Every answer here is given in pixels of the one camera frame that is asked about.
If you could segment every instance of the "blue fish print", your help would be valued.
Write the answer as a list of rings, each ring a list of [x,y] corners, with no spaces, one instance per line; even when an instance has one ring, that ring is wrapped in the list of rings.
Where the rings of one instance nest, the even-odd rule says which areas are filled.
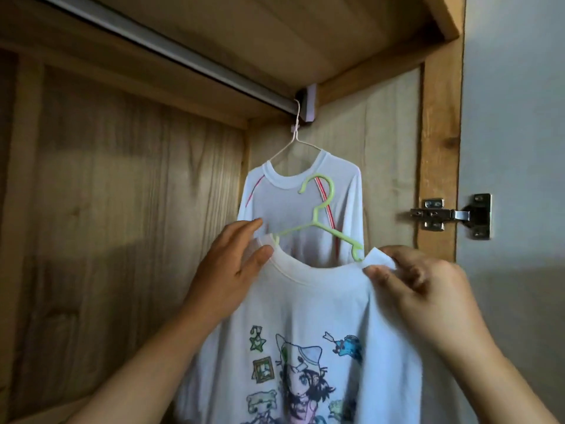
[[[335,344],[333,352],[335,352],[338,356],[350,356],[360,365],[363,363],[363,356],[361,355],[361,341],[357,336],[347,335],[345,338],[336,341],[332,335],[326,332],[323,338]]]

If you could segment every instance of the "white hanger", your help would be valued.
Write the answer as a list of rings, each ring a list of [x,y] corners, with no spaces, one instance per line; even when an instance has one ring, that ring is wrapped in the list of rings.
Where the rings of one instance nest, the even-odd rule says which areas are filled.
[[[280,149],[275,156],[272,156],[271,159],[269,160],[273,160],[274,158],[276,158],[277,156],[279,156],[288,146],[290,146],[293,142],[299,142],[301,144],[306,144],[307,146],[313,147],[314,149],[318,149],[320,151],[322,151],[321,148],[319,148],[318,146],[315,146],[314,144],[310,144],[307,143],[306,141],[301,141],[298,139],[298,121],[300,119],[300,102],[298,101],[298,99],[295,99],[296,103],[298,104],[298,113],[296,114],[296,123],[294,124],[294,131],[292,133],[292,140],[286,145],[284,146],[282,149]]]

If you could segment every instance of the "graphic t-shirt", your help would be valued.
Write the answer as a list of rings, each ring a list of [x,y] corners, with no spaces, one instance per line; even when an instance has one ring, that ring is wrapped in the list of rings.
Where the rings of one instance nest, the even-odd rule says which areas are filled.
[[[419,424],[422,368],[399,317],[362,268],[390,257],[309,267],[275,252],[208,337],[175,411],[195,424]]]
[[[321,173],[330,177],[335,195],[319,221],[363,245],[363,199],[361,171],[342,158],[322,150],[312,166],[299,175],[279,175],[270,161],[250,171],[245,180],[238,220],[263,218],[255,237],[278,233],[312,221],[312,210],[327,199],[329,187],[322,178],[312,180],[299,194],[302,182]],[[353,262],[351,245],[330,233],[309,227],[280,238],[280,247],[290,256],[317,268]]]

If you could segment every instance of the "cartoon print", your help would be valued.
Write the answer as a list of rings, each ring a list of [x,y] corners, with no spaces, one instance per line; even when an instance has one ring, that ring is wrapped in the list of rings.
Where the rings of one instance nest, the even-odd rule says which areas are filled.
[[[326,421],[316,416],[319,403],[327,400],[335,388],[324,379],[327,368],[320,367],[321,347],[299,347],[276,335],[282,366],[280,376],[284,405],[289,424],[312,424]]]
[[[261,358],[253,361],[253,374],[251,379],[255,379],[258,384],[270,381],[275,378],[275,370],[271,357]]]
[[[351,356],[353,360],[357,360],[360,365],[363,363],[363,356],[361,355],[361,341],[357,336],[347,335],[344,339],[336,341],[328,332],[323,336],[330,342],[335,344],[333,352],[338,356]]]
[[[249,340],[251,341],[250,351],[253,351],[255,349],[260,353],[263,352],[263,345],[265,344],[265,342],[267,342],[267,340],[261,337],[261,330],[263,330],[262,326],[253,326],[251,328],[249,332],[251,334],[251,337],[249,338]]]
[[[253,421],[242,424],[277,424],[279,420],[274,420],[271,411],[277,409],[277,392],[259,391],[247,396],[247,411],[255,418]]]
[[[357,410],[356,400],[345,401],[333,400],[329,403],[329,416],[340,423],[353,422]]]

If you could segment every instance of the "wire hanger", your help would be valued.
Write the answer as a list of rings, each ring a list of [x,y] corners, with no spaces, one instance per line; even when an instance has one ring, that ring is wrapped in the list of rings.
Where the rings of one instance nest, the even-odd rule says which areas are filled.
[[[363,259],[357,256],[357,251],[363,250],[363,246],[359,242],[355,241],[354,239],[350,238],[347,235],[342,234],[340,231],[332,229],[332,228],[330,228],[330,227],[326,226],[325,224],[322,224],[318,221],[318,211],[326,208],[333,199],[333,194],[334,194],[334,189],[335,189],[334,185],[333,185],[333,180],[331,178],[329,178],[328,176],[324,175],[324,174],[319,174],[319,173],[318,174],[312,174],[311,176],[309,176],[307,179],[304,180],[304,182],[302,183],[302,187],[300,188],[298,193],[306,192],[306,185],[308,184],[309,181],[315,179],[316,177],[323,178],[325,181],[328,182],[328,185],[329,185],[328,199],[326,199],[324,202],[322,202],[317,207],[314,207],[314,210],[312,212],[312,221],[310,223],[304,224],[302,226],[297,226],[297,227],[292,228],[292,229],[287,229],[286,231],[282,231],[280,233],[274,234],[273,239],[275,240],[275,243],[278,245],[280,237],[283,236],[283,235],[286,235],[287,233],[299,231],[301,229],[304,229],[304,228],[307,228],[307,227],[310,227],[310,226],[315,226],[315,227],[318,227],[320,229],[325,230],[326,232],[331,233],[334,236],[337,236],[340,240],[351,244],[351,256],[353,257],[353,260],[355,260],[356,262],[362,261]]]
[[[282,149],[280,149],[275,154],[275,156],[272,156],[272,158],[269,159],[269,160],[273,160],[274,158],[279,156],[288,146],[290,146],[295,141],[299,142],[301,144],[306,144],[307,146],[310,146],[310,147],[313,147],[314,149],[318,149],[318,150],[322,151],[322,149],[319,148],[318,146],[315,146],[314,144],[307,143],[306,141],[301,141],[301,140],[298,139],[298,128],[299,128],[298,122],[300,120],[300,101],[298,101],[298,99],[295,99],[295,101],[296,101],[296,104],[298,104],[298,112],[296,114],[296,123],[294,124],[294,131],[292,133],[292,140],[286,146],[284,146]]]

